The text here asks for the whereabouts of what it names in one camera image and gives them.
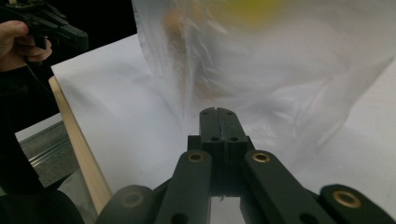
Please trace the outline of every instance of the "black object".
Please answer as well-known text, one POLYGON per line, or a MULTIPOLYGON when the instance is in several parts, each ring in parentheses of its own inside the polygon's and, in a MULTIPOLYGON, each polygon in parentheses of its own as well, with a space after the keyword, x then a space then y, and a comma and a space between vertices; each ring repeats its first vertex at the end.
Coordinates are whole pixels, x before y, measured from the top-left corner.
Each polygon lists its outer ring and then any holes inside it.
POLYGON ((2 224, 84 224, 73 202, 59 190, 0 197, 2 224))
POLYGON ((46 36, 75 49, 88 49, 88 35, 70 25, 66 16, 43 0, 24 0, 10 4, 0 0, 0 22, 23 21, 35 38, 35 45, 46 49, 46 36))
POLYGON ((156 189, 115 193, 96 224, 209 223, 210 198, 240 197, 246 223, 396 223, 364 195, 342 185, 320 195, 305 189, 270 152, 256 150, 233 111, 200 113, 200 135, 188 139, 175 172, 156 189))

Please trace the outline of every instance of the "table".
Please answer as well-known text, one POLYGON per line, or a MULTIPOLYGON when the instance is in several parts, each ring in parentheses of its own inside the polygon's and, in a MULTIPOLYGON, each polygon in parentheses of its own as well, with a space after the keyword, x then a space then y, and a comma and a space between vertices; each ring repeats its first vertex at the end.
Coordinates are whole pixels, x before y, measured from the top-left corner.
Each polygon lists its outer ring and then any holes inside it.
MULTIPOLYGON (((166 105, 161 105, 161 99, 152 87, 148 85, 148 88, 139 89, 134 85, 132 90, 127 88, 132 83, 145 86, 150 79, 149 67, 139 50, 138 39, 134 35, 53 67, 55 77, 50 80, 50 85, 98 213, 111 194, 132 184, 131 180, 149 188, 157 187, 171 176, 178 156, 186 149, 187 139, 175 138, 180 133, 172 113, 158 111, 166 105), (114 56, 114 61, 105 59, 104 54, 114 56), (128 77, 121 68, 138 71, 140 75, 128 77), (152 102, 149 104, 142 100, 127 104, 131 99, 123 96, 130 94, 142 99, 149 97, 152 102), (122 108, 124 112, 118 110, 119 104, 125 106, 122 108), (152 122, 139 119, 148 112, 152 122), (138 127, 145 125, 162 134, 141 134, 138 127), (149 137, 153 142, 148 140, 147 146, 139 145, 139 150, 132 150, 129 134, 149 137), (155 142, 166 139, 174 140, 169 142, 171 149, 160 151, 155 142)), ((360 187, 366 196, 396 217, 396 200, 392 200, 396 198, 396 191, 393 190, 396 189, 396 167, 393 162, 396 158, 396 142, 393 139, 396 101, 392 97, 396 95, 392 85, 396 83, 395 71, 396 63, 354 106, 345 128, 326 146, 332 150, 322 150, 318 154, 318 162, 312 162, 303 172, 295 174, 309 189, 318 191, 320 186, 332 184, 333 181, 360 187)), ((215 220, 228 218, 228 223, 241 221, 229 217, 230 209, 238 209, 237 206, 219 208, 215 204, 212 209, 222 209, 218 217, 212 217, 215 220)))

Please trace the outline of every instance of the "white surface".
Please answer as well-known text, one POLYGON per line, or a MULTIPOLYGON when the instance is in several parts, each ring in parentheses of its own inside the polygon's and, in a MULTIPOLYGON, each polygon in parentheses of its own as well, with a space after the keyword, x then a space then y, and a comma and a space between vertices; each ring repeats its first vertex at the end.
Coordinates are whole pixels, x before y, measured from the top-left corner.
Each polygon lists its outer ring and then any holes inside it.
MULTIPOLYGON (((155 188, 172 175, 187 136, 163 103, 135 35, 52 69, 113 192, 131 184, 155 188)), ((305 187, 346 184, 396 217, 395 74, 394 63, 345 127, 294 174, 305 187)), ((212 223, 241 223, 235 203, 213 208, 212 223)))

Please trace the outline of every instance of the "transparent plastic bag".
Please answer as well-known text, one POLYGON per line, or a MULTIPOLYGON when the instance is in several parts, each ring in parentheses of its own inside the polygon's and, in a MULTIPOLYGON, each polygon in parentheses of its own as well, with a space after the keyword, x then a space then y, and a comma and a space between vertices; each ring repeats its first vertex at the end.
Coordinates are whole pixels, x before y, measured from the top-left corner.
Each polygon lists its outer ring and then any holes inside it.
POLYGON ((132 0, 143 53, 187 134, 234 111, 293 172, 392 62, 392 0, 132 0))

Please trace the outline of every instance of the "screw hole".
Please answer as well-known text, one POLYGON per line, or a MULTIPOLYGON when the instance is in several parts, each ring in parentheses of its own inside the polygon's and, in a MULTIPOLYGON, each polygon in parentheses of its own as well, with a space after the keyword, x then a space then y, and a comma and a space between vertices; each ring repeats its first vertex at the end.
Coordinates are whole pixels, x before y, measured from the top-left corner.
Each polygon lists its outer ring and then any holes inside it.
POLYGON ((137 207, 139 204, 143 202, 143 195, 139 191, 133 191, 126 195, 124 195, 122 200, 122 205, 124 207, 137 207))
POLYGON ((189 156, 189 161, 192 162, 200 162, 204 160, 204 155, 202 155, 201 153, 192 153, 189 156))
POLYGON ((334 199, 345 207, 350 208, 359 208, 361 207, 361 200, 356 197, 354 194, 345 191, 345 190, 337 190, 335 191, 332 196, 334 199))
POLYGON ((270 157, 265 155, 264 153, 255 153, 253 155, 253 160, 257 162, 268 162, 270 160, 270 157))

